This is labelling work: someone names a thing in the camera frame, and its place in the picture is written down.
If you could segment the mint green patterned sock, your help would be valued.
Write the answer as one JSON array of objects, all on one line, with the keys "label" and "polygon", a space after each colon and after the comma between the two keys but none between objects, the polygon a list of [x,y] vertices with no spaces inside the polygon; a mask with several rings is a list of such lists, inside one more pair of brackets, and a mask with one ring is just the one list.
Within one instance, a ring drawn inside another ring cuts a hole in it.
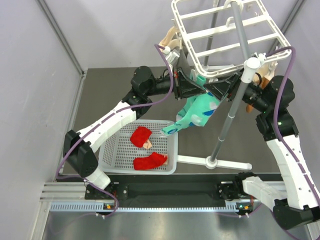
[{"label": "mint green patterned sock", "polygon": [[207,79],[199,74],[197,74],[194,70],[190,72],[190,78],[193,82],[195,82],[197,85],[203,87],[204,84],[207,83]]}]

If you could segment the white clip sock hanger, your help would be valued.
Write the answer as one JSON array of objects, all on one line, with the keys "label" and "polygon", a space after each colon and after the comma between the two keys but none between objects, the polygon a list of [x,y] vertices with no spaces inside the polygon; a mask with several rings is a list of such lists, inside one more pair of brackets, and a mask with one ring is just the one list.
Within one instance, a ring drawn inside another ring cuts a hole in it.
[{"label": "white clip sock hanger", "polygon": [[206,79],[241,70],[254,53],[266,53],[264,64],[290,56],[285,35],[261,0],[173,0],[174,25],[180,31],[187,60]]}]

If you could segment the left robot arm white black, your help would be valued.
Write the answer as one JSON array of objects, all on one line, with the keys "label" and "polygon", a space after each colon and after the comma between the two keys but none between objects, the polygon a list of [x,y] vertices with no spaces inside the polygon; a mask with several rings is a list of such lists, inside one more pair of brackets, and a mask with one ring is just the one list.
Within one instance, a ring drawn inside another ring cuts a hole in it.
[{"label": "left robot arm white black", "polygon": [[92,125],[65,134],[62,162],[69,163],[78,177],[94,185],[102,198],[109,198],[114,187],[98,166],[95,152],[100,146],[121,128],[142,117],[154,105],[150,96],[168,98],[174,93],[177,99],[183,99],[206,93],[196,77],[189,77],[180,68],[172,71],[169,67],[167,70],[167,75],[156,78],[149,67],[138,67],[130,81],[130,91],[114,109]]}]

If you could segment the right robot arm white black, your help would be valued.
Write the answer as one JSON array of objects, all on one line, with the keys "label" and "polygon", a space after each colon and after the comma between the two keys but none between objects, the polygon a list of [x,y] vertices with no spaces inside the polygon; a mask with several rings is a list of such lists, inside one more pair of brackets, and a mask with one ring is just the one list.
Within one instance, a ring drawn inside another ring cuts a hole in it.
[{"label": "right robot arm white black", "polygon": [[271,150],[285,186],[285,193],[262,181],[257,174],[241,172],[232,181],[233,193],[224,197],[253,196],[268,207],[284,230],[320,219],[320,193],[302,154],[297,125],[288,111],[294,100],[294,85],[281,75],[261,87],[249,83],[242,100],[260,113],[256,126]]}]

